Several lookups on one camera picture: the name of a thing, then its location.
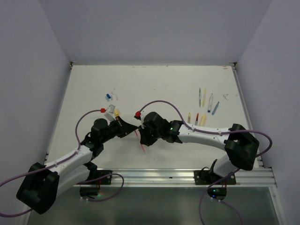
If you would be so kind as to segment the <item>blue white marker pen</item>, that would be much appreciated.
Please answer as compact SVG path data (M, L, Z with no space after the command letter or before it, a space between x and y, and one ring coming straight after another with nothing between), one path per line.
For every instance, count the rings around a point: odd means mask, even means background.
M212 103L213 103L213 93L211 93L210 98L209 98L209 103L208 103L208 113L211 112L211 109L212 109Z

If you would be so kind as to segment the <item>blue highlighter pen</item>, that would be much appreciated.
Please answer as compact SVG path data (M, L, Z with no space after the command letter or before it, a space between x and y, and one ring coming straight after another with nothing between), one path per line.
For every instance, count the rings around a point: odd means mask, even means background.
M214 107L214 109L213 109L213 111L212 111L212 115L214 115L215 113L216 113L216 110L217 110L217 108L218 108L218 106L219 106L219 101L217 102L217 104L215 105L215 107Z

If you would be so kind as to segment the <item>fat yellow highlighter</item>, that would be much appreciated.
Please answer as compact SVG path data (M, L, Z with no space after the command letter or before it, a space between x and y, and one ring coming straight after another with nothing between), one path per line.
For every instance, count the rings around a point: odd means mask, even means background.
M206 118L207 118L207 116L206 116L206 114L204 114L200 119L199 126L204 127Z

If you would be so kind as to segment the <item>green thin pen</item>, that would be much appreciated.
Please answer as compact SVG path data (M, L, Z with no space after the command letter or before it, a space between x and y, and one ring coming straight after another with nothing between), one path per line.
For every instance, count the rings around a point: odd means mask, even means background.
M199 107L201 107L201 104L202 104L202 102L201 102L201 100L202 100L201 88L199 88L199 98L198 98L198 100L199 100Z

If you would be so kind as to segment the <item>yellow gold highlighter pen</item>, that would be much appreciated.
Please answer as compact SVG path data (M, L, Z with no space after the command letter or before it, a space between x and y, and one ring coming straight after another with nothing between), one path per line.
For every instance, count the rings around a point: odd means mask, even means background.
M190 124L190 122L191 122L191 113L190 113L190 112L188 113L187 122L188 122L189 124Z

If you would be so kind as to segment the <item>yellow fat highlighter cap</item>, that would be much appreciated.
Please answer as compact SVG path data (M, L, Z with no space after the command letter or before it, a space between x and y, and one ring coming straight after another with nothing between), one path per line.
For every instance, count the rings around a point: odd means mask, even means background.
M115 114L116 117L118 117L118 116L120 115L119 110L118 110L118 109L115 109L115 110L114 110L114 114Z

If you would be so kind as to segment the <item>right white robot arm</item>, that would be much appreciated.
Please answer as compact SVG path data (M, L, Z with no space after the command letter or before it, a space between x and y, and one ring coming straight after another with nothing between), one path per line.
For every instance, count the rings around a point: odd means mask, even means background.
M225 151L225 156L214 160L206 176L214 184L221 183L237 169L251 171L254 167L259 142L240 124L230 128L200 127L181 120L167 121L156 112L137 112L135 118L141 121L138 130L143 145L151 146L162 139L168 143L197 143Z

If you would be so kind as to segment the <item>yellow thin pen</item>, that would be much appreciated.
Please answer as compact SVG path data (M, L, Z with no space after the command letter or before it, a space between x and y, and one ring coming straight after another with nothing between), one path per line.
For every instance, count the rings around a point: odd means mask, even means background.
M203 91L203 97L202 97L202 107L204 108L205 106L205 100L206 100L206 88L204 88Z

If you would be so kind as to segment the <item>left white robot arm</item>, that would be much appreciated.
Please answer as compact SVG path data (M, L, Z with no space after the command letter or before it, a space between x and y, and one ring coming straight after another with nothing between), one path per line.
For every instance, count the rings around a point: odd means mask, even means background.
M48 211L56 198L73 185L97 180L97 166L92 163L104 149L104 143L114 137L123 138L137 130L137 126L117 117L111 122L94 121L91 131L80 142L79 149L45 165L33 164L25 176L16 198L39 214Z

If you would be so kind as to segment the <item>dark red pen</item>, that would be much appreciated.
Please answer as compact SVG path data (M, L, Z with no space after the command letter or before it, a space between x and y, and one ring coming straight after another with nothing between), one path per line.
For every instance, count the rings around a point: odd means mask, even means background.
M198 126L198 121L199 121L199 113L197 113L196 119L195 119L195 125L196 125L196 126Z

